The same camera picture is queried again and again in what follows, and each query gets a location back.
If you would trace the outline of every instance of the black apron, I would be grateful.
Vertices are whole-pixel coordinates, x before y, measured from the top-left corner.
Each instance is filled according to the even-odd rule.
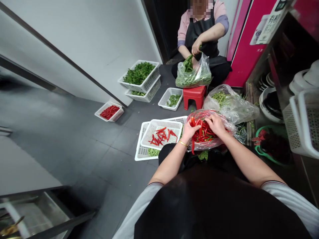
[[[266,191],[201,164],[158,191],[135,224],[134,239],[144,238],[311,237],[297,214]]]
[[[186,32],[186,39],[185,39],[185,46],[192,52],[192,46],[194,42],[197,40],[200,34],[210,29],[212,26],[215,25],[214,19],[214,8],[211,11],[211,18],[209,20],[200,20],[194,22],[193,18],[190,18],[189,26]],[[223,56],[219,56],[218,50],[218,40],[205,42],[202,44],[201,51],[206,55],[209,56],[209,67],[212,68],[214,66],[227,63],[227,58]],[[200,60],[202,57],[201,54],[195,56],[196,60]]]

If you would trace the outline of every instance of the dark doorway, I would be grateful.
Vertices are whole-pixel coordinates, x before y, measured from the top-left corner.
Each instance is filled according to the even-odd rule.
[[[177,32],[187,0],[144,0],[165,64],[178,53]]]

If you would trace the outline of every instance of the plastic bag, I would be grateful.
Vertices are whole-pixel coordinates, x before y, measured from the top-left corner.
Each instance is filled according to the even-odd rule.
[[[223,91],[225,100],[222,105],[212,97]],[[233,124],[240,124],[256,119],[259,116],[259,108],[250,102],[242,99],[229,85],[219,85],[213,89],[204,101],[203,109],[216,110],[224,115]]]
[[[202,53],[202,57],[195,69],[188,72],[185,61],[178,63],[175,84],[180,88],[194,88],[209,85],[212,82],[212,73],[209,69],[209,57]]]
[[[236,127],[237,127],[237,132],[234,135],[234,137],[242,144],[245,144],[247,139],[247,131],[246,131],[245,124],[236,125]]]
[[[227,121],[227,119],[216,113],[215,111],[213,110],[197,110],[193,113],[191,113],[188,117],[187,117],[187,122],[192,118],[194,117],[195,118],[195,121],[198,120],[198,119],[203,119],[203,118],[208,118],[209,116],[213,115],[213,114],[216,114],[218,115],[221,119],[222,119],[222,122],[225,126],[225,128],[227,130],[229,130],[230,134],[231,135],[235,135],[236,132],[237,132],[237,127],[235,125],[233,125],[232,123],[229,123]],[[207,150],[207,149],[211,149],[211,148],[215,148],[215,147],[218,147],[219,145],[222,145],[223,144],[223,141],[220,139],[220,138],[215,138],[213,139],[212,141],[208,141],[208,142],[201,142],[201,143],[197,143],[195,142],[195,148],[194,150],[195,151],[203,151],[203,150]]]

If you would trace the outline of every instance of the gray tile floor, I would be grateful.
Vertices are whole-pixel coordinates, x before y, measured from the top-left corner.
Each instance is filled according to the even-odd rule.
[[[152,102],[133,101],[116,123],[94,113],[103,103],[32,87],[0,88],[0,125],[88,207],[99,207],[81,238],[111,238],[158,167],[157,160],[134,160],[142,122],[189,115],[158,106],[175,87],[170,65],[160,67],[161,88]]]

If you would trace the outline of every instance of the gold bracelet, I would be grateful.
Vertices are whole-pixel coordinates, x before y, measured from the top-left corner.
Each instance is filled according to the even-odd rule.
[[[182,145],[184,145],[186,148],[188,148],[187,144],[183,143],[182,141],[179,141]]]

